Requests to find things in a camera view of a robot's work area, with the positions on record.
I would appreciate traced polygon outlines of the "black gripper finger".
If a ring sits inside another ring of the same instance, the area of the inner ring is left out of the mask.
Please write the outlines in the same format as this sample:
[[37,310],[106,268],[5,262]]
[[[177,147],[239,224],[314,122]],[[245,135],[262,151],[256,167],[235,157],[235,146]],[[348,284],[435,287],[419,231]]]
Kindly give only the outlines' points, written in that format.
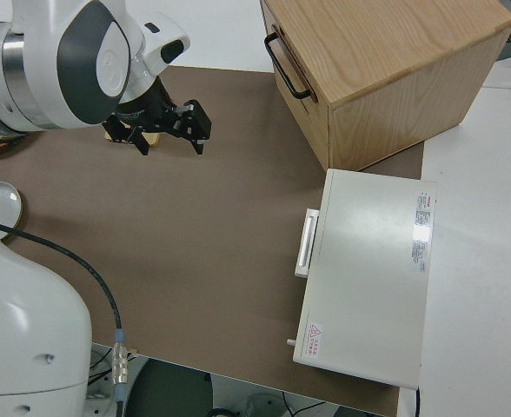
[[211,121],[197,100],[189,100],[174,109],[176,136],[187,140],[194,151],[201,155],[204,143],[210,139]]
[[134,145],[143,156],[149,153],[150,145],[140,128],[126,127],[114,115],[109,116],[102,126],[112,142]]

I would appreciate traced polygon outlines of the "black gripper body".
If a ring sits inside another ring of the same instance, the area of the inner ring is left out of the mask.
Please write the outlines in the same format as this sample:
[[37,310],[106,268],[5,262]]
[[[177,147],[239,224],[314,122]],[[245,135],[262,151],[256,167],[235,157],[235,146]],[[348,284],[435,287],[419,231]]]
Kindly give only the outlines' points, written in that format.
[[139,97],[120,103],[115,115],[123,123],[139,127],[144,132],[167,132],[175,127],[178,115],[176,105],[162,84],[152,84]]

